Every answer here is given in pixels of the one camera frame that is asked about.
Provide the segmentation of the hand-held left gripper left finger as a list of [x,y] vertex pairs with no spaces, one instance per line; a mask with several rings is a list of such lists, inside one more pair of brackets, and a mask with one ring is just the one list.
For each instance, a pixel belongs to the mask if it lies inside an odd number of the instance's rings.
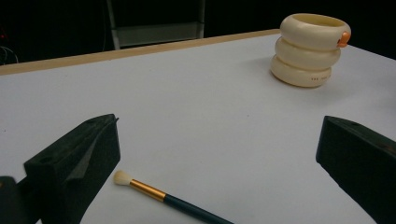
[[79,224],[120,161],[118,119],[88,119],[24,163],[43,224]]

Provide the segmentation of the makeup brush with dark handle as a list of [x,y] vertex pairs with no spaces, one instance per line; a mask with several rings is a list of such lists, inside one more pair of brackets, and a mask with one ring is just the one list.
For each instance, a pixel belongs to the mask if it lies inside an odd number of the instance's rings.
[[182,212],[183,214],[203,221],[205,224],[233,224],[231,221],[223,217],[219,217],[211,212],[208,212],[205,209],[200,208],[192,203],[183,201],[178,197],[175,197],[159,189],[155,189],[148,184],[133,179],[130,175],[123,171],[117,171],[113,175],[113,181],[116,185],[129,186],[133,189],[136,189],[161,203],[173,207],[174,209]]

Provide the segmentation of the cream ringed brush holder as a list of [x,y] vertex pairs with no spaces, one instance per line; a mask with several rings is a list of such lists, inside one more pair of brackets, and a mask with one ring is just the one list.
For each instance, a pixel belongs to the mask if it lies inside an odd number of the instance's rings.
[[293,86],[315,88],[330,78],[351,29],[333,17],[296,13],[281,22],[280,34],[271,61],[272,74]]

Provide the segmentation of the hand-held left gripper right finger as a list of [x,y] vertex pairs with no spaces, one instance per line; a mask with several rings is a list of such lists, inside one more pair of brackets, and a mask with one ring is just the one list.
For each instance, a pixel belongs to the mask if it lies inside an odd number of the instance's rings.
[[357,122],[326,116],[316,161],[377,224],[396,224],[396,142]]

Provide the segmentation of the white metal table frame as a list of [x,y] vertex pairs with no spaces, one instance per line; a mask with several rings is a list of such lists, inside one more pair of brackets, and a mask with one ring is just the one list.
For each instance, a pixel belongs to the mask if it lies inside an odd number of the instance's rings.
[[199,39],[205,0],[106,0],[114,49]]

